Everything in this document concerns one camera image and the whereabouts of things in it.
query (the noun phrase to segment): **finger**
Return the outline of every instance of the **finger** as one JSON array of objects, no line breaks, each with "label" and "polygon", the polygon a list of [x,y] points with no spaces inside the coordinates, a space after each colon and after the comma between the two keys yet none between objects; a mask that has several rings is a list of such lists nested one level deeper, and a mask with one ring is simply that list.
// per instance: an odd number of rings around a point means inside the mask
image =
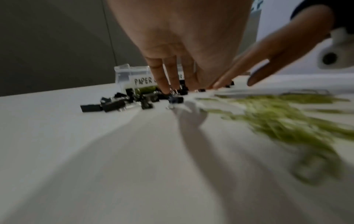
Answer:
[{"label": "finger", "polygon": [[253,66],[261,61],[266,60],[273,51],[268,47],[267,41],[261,41],[259,44],[252,47],[249,51],[240,55],[234,65],[213,85],[213,88],[218,89],[224,87],[232,79],[244,74]]},{"label": "finger", "polygon": [[303,50],[300,50],[301,47],[295,44],[295,47],[292,47],[283,53],[275,56],[271,59],[269,63],[262,66],[255,73],[251,75],[251,77],[247,81],[248,86],[253,86],[254,84],[262,81],[263,79],[273,75],[277,71],[281,70],[285,66],[293,63],[299,58],[303,57],[307,52],[309,52],[312,48],[314,48],[316,44],[310,44],[309,46],[305,46]]},{"label": "finger", "polygon": [[167,75],[169,76],[170,84],[173,89],[180,88],[180,79],[178,76],[177,70],[177,57],[169,57],[162,60],[167,71]]},{"label": "finger", "polygon": [[170,93],[170,84],[166,78],[165,71],[163,70],[162,59],[157,58],[147,58],[145,57],[148,66],[150,67],[151,73],[154,79],[164,94]]},{"label": "finger", "polygon": [[198,79],[194,73],[194,60],[190,55],[181,56],[185,85],[190,91],[198,89]]}]

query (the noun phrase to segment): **sleeve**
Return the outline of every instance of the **sleeve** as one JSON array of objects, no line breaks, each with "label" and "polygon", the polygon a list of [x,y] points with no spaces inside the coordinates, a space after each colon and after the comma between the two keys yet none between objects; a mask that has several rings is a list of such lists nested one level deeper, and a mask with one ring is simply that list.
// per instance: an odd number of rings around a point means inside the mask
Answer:
[{"label": "sleeve", "polygon": [[332,9],[335,17],[333,29],[345,27],[349,34],[354,34],[354,3],[352,0],[304,0],[296,7],[291,19],[302,10],[314,5],[325,5]]}]

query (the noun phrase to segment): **white wall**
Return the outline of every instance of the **white wall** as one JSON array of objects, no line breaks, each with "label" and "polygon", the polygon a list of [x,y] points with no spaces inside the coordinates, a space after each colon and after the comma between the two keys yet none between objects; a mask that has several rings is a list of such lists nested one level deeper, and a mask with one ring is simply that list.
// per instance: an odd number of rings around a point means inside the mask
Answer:
[{"label": "white wall", "polygon": [[[287,24],[291,13],[302,0],[265,0],[258,28],[257,40],[263,39],[268,34]],[[313,73],[354,73],[354,68],[341,70],[321,70],[317,68],[316,58],[318,53],[331,44],[331,40],[325,40],[312,52],[302,59],[289,65],[278,74],[313,74]]]}]

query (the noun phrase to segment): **clear plastic box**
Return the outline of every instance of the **clear plastic box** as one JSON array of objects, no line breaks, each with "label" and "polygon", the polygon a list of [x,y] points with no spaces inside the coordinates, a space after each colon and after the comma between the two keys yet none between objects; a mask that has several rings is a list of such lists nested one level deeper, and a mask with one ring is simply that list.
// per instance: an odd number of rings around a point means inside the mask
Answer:
[{"label": "clear plastic box", "polygon": [[[180,79],[184,79],[183,69],[181,65],[177,66],[178,74]],[[135,75],[147,75],[153,78],[149,66],[136,66],[131,67],[129,64],[124,64],[114,67],[115,71],[115,83],[118,84],[121,88],[122,93],[126,93],[125,89],[135,88],[133,84],[129,81],[129,76]]]}]

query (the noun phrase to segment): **white table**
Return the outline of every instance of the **white table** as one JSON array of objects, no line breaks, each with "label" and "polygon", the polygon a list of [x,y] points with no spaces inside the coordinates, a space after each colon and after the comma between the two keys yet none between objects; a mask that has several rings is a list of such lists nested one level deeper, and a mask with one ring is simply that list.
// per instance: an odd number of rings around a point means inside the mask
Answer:
[{"label": "white table", "polygon": [[[333,76],[273,76],[258,87],[306,88],[325,86],[327,80],[333,82]],[[353,83],[354,74],[336,75],[336,80]],[[244,77],[235,82],[245,88]],[[0,97],[0,223],[85,146],[139,113],[139,108],[81,112],[81,104],[98,103],[118,91],[116,84],[108,84]]]}]

